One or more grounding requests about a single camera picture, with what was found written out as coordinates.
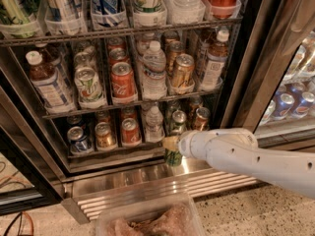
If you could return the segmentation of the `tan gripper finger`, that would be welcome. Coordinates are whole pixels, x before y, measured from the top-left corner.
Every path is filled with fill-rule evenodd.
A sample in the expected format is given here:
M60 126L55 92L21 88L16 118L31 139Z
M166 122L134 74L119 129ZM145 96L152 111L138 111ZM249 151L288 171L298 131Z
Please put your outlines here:
M178 151L180 138L178 136L165 137L162 146L171 151Z

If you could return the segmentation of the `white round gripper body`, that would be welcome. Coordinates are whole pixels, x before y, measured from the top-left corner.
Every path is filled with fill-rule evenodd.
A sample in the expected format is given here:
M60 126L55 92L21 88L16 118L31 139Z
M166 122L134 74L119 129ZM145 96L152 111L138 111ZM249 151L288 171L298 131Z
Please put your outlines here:
M211 131L187 131L180 136L179 152L185 157L205 159L206 144L214 137Z

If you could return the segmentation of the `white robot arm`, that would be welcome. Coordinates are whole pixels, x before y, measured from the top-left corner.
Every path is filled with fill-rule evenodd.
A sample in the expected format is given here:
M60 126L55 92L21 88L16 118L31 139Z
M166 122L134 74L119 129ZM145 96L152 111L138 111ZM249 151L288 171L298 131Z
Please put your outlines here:
M296 194L315 198L315 154L259 148L244 128L186 131L166 137L162 146L206 161L216 170L246 175Z

